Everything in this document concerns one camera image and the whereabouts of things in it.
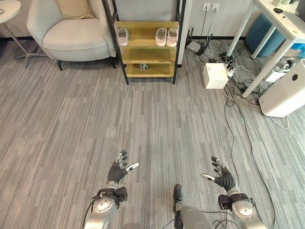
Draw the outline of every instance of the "table leg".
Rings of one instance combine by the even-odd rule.
[[[269,40],[269,38],[271,37],[271,35],[273,34],[273,32],[275,31],[276,27],[274,25],[272,25],[270,27],[270,29],[268,30],[267,34],[264,36],[264,38],[262,39],[262,41],[259,43],[259,45],[257,46],[256,50],[254,51],[254,53],[252,54],[251,58],[255,59],[257,57],[257,55],[259,54],[259,52],[262,50],[262,48],[264,47],[264,45],[267,43],[267,41]]]
[[[17,40],[17,38],[14,36],[14,34],[12,34],[12,32],[9,30],[8,27],[6,27],[6,25],[4,23],[2,23],[2,26],[4,27],[4,29],[9,33],[10,37],[18,44],[18,46],[21,48],[21,50],[25,53],[21,56],[16,57],[15,59],[20,59],[20,58],[25,58],[25,68],[27,68],[28,66],[28,59],[30,57],[46,57],[47,55],[45,54],[38,54],[38,53],[31,53],[28,52],[19,42],[19,40]]]
[[[271,58],[271,60],[263,67],[261,73],[256,77],[256,79],[250,84],[248,89],[243,93],[243,98],[247,98],[249,94],[257,87],[257,85],[266,77],[266,75],[272,70],[276,63],[282,58],[282,56],[290,49],[294,44],[295,39],[286,41],[276,52],[276,54]]]
[[[237,32],[236,32],[235,37],[234,37],[234,40],[233,40],[233,42],[232,42],[232,44],[231,44],[231,46],[230,46],[230,48],[229,48],[229,50],[227,52],[227,56],[231,56],[232,55],[232,52],[233,52],[233,50],[234,50],[234,48],[235,48],[235,46],[236,46],[240,36],[242,35],[242,32],[243,32],[243,30],[244,30],[244,28],[245,28],[245,26],[246,26],[246,24],[247,24],[247,22],[248,22],[248,20],[249,20],[249,18],[251,16],[251,14],[252,14],[252,11],[253,11],[254,7],[255,7],[255,5],[251,1],[250,2],[250,6],[248,7],[246,15],[244,16],[242,22],[240,23],[240,25],[239,25],[239,27],[237,29]]]

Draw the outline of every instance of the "white armchair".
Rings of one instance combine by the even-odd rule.
[[[56,0],[32,0],[27,28],[50,58],[62,61],[106,59],[115,68],[116,51],[101,0],[89,0],[93,19],[64,20]]]

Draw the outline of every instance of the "electrical socket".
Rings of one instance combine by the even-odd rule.
[[[209,2],[206,2],[203,4],[202,11],[210,11],[210,8],[211,4]]]
[[[211,11],[212,12],[217,12],[219,9],[219,4],[213,4]]]

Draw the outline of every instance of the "table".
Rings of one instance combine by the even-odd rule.
[[[25,53],[24,55],[18,56],[15,59],[25,58],[25,68],[27,68],[29,57],[47,56],[47,55],[28,52],[20,44],[19,40],[17,40],[17,38],[11,33],[11,31],[8,29],[8,27],[4,24],[6,21],[15,17],[19,13],[20,8],[21,8],[21,3],[19,1],[16,1],[16,0],[0,1],[0,9],[4,10],[4,12],[2,14],[0,14],[0,24],[3,26],[3,28],[8,32],[10,37],[18,44],[18,46]]]
[[[275,6],[271,3],[272,0],[253,0],[248,7],[247,13],[241,21],[233,42],[227,52],[227,56],[231,56],[252,12],[257,7],[267,18],[272,22],[272,26],[268,33],[264,36],[255,52],[251,56],[253,59],[258,55],[263,46],[266,44],[272,33],[277,28],[280,33],[286,38],[280,49],[271,58],[271,60],[262,68],[260,74],[249,85],[248,89],[243,93],[242,97],[247,98],[249,94],[255,89],[255,87],[267,76],[276,63],[282,58],[282,56],[290,49],[294,43],[305,43],[305,22],[302,21],[295,13],[284,11],[283,13],[275,13]]]

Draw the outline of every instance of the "white slipper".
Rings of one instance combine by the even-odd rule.
[[[178,31],[175,28],[170,28],[167,34],[166,45],[170,47],[175,47],[178,42]]]
[[[158,46],[164,46],[166,44],[166,28],[158,28],[156,31],[155,42]]]
[[[128,30],[126,28],[119,28],[117,32],[117,40],[119,46],[126,46],[128,44]]]

